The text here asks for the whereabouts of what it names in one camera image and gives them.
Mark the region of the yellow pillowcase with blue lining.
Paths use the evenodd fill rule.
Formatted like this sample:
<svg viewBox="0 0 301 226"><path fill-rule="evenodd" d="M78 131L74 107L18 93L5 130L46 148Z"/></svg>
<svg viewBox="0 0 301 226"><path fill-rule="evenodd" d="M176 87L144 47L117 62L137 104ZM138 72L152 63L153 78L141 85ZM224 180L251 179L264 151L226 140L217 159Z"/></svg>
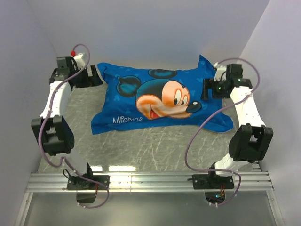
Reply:
<svg viewBox="0 0 301 226"><path fill-rule="evenodd" d="M203 79L215 75L212 64L200 56L189 70L136 69L99 63L107 84L100 113L91 121L94 135L150 127L197 125L223 133L232 119L219 112L220 99L201 100Z"/></svg>

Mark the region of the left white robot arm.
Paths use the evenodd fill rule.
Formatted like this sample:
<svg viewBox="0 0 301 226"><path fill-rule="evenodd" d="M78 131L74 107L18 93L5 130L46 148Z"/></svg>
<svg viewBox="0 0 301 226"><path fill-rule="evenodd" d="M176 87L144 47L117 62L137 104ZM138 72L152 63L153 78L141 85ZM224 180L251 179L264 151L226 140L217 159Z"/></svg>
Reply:
<svg viewBox="0 0 301 226"><path fill-rule="evenodd" d="M103 82L94 65L87 67L89 57L85 53L72 52L56 61L46 106L39 118L31 121L31 128L45 161L54 168L64 166L71 181L78 179L83 189L90 189L95 178L89 164L74 149L74 134L64 114L74 88L95 87Z"/></svg>

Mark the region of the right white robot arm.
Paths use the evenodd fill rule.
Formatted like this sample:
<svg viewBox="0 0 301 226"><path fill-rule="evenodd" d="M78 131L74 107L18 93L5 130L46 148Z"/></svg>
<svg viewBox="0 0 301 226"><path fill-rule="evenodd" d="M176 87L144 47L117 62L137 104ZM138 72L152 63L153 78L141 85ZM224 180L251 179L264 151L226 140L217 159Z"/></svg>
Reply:
<svg viewBox="0 0 301 226"><path fill-rule="evenodd" d="M224 182L223 177L230 177L234 171L265 157L273 129L265 125L258 113L253 97L257 86L243 77L242 65L215 63L214 70L214 78L203 81L201 100L230 98L239 123L229 142L228 153L212 165L213 171L207 176L209 186L218 188Z"/></svg>

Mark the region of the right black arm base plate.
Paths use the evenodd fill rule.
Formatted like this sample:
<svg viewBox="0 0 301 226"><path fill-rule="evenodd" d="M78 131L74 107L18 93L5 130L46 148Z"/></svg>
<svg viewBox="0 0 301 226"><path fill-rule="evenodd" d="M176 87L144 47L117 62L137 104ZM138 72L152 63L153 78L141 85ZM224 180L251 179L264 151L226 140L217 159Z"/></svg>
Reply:
<svg viewBox="0 0 301 226"><path fill-rule="evenodd" d="M231 176L222 177L216 175L215 172L194 174L187 180L192 182L194 190L234 189L234 181Z"/></svg>

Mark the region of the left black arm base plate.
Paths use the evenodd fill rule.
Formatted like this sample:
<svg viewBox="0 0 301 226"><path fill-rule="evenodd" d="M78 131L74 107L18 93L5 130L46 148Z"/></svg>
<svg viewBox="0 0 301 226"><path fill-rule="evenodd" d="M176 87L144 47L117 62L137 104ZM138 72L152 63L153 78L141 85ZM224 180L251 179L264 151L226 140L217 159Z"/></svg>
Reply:
<svg viewBox="0 0 301 226"><path fill-rule="evenodd" d="M71 191L79 191L79 190L106 190L109 188L110 183L110 176L109 175L96 175L92 178L95 182L90 182L87 180L84 180L78 176L71 176L70 179L68 179L67 183L67 190Z"/></svg>

